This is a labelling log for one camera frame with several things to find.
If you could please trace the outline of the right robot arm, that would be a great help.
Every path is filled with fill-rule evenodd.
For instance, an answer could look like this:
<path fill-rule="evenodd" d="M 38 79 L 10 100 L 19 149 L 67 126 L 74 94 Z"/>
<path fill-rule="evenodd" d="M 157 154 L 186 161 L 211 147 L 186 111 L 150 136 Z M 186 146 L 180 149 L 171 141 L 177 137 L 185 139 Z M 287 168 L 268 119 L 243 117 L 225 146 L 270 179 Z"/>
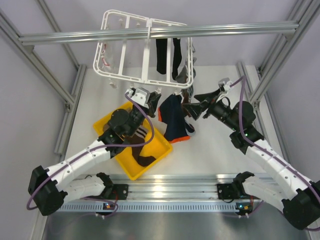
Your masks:
<path fill-rule="evenodd" d="M 320 218 L 320 183 L 299 173 L 272 149 L 252 124 L 256 118 L 253 106 L 240 100 L 231 108 L 223 103 L 220 90 L 198 94 L 195 99 L 197 103 L 183 106 L 192 118 L 213 116 L 232 129 L 229 137 L 233 146 L 276 182 L 276 185 L 267 184 L 254 173 L 245 171 L 233 179 L 231 196 L 261 199 L 280 211 L 294 228 L 310 231 L 309 226 Z"/>

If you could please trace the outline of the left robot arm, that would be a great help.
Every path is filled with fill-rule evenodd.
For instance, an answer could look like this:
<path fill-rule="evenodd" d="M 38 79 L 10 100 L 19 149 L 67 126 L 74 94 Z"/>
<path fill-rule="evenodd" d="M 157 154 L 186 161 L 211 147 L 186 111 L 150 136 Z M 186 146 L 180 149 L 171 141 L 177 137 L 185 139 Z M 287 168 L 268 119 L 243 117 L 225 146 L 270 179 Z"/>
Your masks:
<path fill-rule="evenodd" d="M 26 208 L 39 210 L 42 216 L 55 213 L 65 203 L 73 200 L 96 196 L 107 199 L 113 194 L 113 182 L 105 173 L 78 180 L 92 167 L 110 160 L 126 148 L 143 148 L 152 142 L 133 144 L 131 138 L 143 133 L 144 121 L 151 122 L 155 117 L 160 93 L 149 92 L 143 88 L 127 90 L 125 98 L 132 103 L 132 109 L 116 109 L 107 122 L 108 128 L 85 149 L 55 165 L 44 168 L 38 166 L 32 170 Z"/>

